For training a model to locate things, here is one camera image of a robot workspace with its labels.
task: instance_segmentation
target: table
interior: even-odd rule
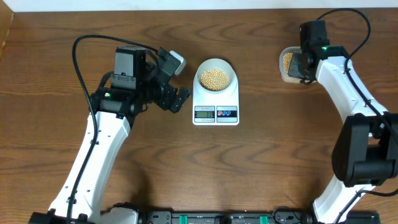
[[[118,202],[174,210],[305,208],[331,179],[342,127],[319,84],[284,83],[279,54],[299,45],[299,25],[326,9],[17,13],[0,60],[0,222],[27,223],[57,196],[82,142],[88,109],[72,65],[74,40],[103,34],[175,50],[187,59],[176,86],[198,66],[227,60],[240,87],[237,127],[192,124],[192,98],[178,114],[150,105],[116,158],[103,208]],[[398,111],[398,9],[365,9],[369,42],[353,57],[363,82]],[[332,44],[351,52],[366,35],[350,12],[326,17]],[[84,40],[78,61],[89,92],[113,69],[118,43]],[[390,192],[397,180],[378,191]],[[398,197],[364,196],[356,210],[398,222]]]

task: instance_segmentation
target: white scale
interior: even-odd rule
[[[221,91],[210,91],[200,84],[205,70],[220,69],[228,76],[228,87]],[[192,122],[194,125],[238,125],[239,88],[238,77],[231,65],[213,58],[203,62],[193,79]]]

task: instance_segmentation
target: wood surface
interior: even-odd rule
[[[177,86],[223,58],[239,78],[237,127],[192,124],[192,98],[178,114],[150,105],[116,158],[103,208],[132,202],[174,210],[306,208],[331,179],[342,127],[319,84],[284,83],[279,55],[299,45],[299,25],[326,9],[18,13],[0,60],[0,223],[27,223],[57,196],[82,142],[87,104],[72,65],[74,40],[112,35],[176,50],[187,59]],[[365,9],[369,42],[353,57],[363,82],[398,112],[398,9]],[[352,51],[366,35],[349,12],[327,16],[332,44]],[[118,43],[84,40],[78,61],[90,92],[114,66]],[[378,191],[390,192],[397,180]],[[364,196],[356,210],[398,223],[398,197]]]
[[[11,27],[14,13],[8,8],[6,3],[0,0],[0,58],[2,50],[6,45],[7,36]]]

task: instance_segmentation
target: black cable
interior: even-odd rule
[[[87,39],[87,38],[99,38],[99,39],[115,40],[115,41],[122,42],[122,43],[125,43],[125,44],[131,44],[131,45],[136,45],[136,46],[139,46],[139,47],[144,47],[144,48],[147,48],[149,50],[153,50],[154,52],[157,52],[157,50],[155,48],[153,48],[153,47],[149,47],[149,46],[146,46],[144,44],[140,44],[140,43],[136,43],[136,42],[133,42],[133,41],[124,40],[124,39],[120,39],[120,38],[116,38],[116,37],[110,37],[110,36],[106,36],[106,35],[83,35],[83,36],[77,38],[75,43],[73,44],[73,48],[72,48],[73,65],[75,66],[77,77],[78,77],[78,79],[80,81],[80,84],[81,84],[81,87],[83,89],[83,92],[85,93],[86,100],[87,100],[87,103],[88,103],[88,107],[89,107],[89,110],[90,110],[90,113],[91,113],[91,117],[93,118],[94,136],[93,136],[93,140],[91,141],[91,145],[90,145],[90,148],[88,149],[88,152],[87,152],[87,155],[85,157],[85,160],[83,161],[83,163],[81,165],[81,168],[79,170],[78,175],[76,176],[76,181],[73,184],[72,192],[70,193],[70,198],[69,198],[69,202],[68,202],[68,210],[67,210],[67,224],[70,224],[70,222],[72,220],[72,206],[73,206],[73,203],[75,201],[76,190],[77,190],[77,187],[79,185],[80,179],[81,179],[81,177],[83,175],[83,172],[84,172],[84,170],[86,168],[88,159],[90,158],[90,155],[93,152],[93,149],[94,149],[94,146],[95,146],[95,144],[97,142],[97,137],[98,137],[98,125],[97,125],[97,120],[95,118],[95,114],[94,114],[94,111],[93,111],[93,107],[91,105],[90,95],[89,95],[89,93],[87,91],[87,87],[85,85],[85,82],[83,81],[83,77],[81,76],[81,73],[80,73],[80,70],[79,70],[79,66],[77,64],[77,59],[76,59],[76,47],[77,47],[77,44],[79,43],[79,41],[81,41],[83,39]]]
[[[365,21],[366,21],[366,25],[368,27],[368,33],[366,35],[366,38],[362,41],[362,43],[346,58],[345,63],[344,63],[344,70],[345,73],[347,74],[348,79],[350,80],[351,84],[354,86],[355,90],[358,92],[358,94],[361,96],[361,98],[363,99],[363,101],[365,102],[365,104],[370,107],[370,109],[376,114],[376,116],[382,121],[382,123],[384,124],[384,126],[387,128],[387,130],[390,132],[390,134],[392,135],[392,137],[394,138],[394,140],[396,141],[396,143],[398,143],[398,134],[393,130],[393,128],[390,126],[390,124],[382,117],[382,114],[380,114],[380,112],[375,109],[375,107],[372,105],[371,100],[367,99],[365,94],[359,89],[359,87],[357,86],[357,84],[355,83],[355,81],[353,80],[353,77],[351,76],[351,74],[349,73],[349,68],[348,68],[348,62],[350,60],[350,58],[368,41],[369,36],[371,35],[371,23],[369,22],[368,17],[363,14],[363,12],[357,10],[357,9],[351,9],[351,8],[341,8],[341,9],[334,9],[334,10],[330,10],[324,14],[322,14],[320,17],[318,17],[317,20],[320,20],[322,17],[329,15],[333,12],[338,12],[338,11],[351,11],[351,12],[355,12],[357,14],[359,14]],[[359,190],[356,195],[348,202],[348,204],[345,206],[345,208],[339,213],[338,218],[336,220],[336,224],[339,222],[341,216],[343,216],[343,214],[347,211],[347,209],[350,208],[350,206],[355,202],[355,200],[358,197],[361,197],[361,194],[371,194],[371,195],[376,195],[376,196],[380,196],[380,197],[392,197],[398,194],[398,189],[390,192],[390,193],[381,193],[381,192],[374,192],[372,190]]]

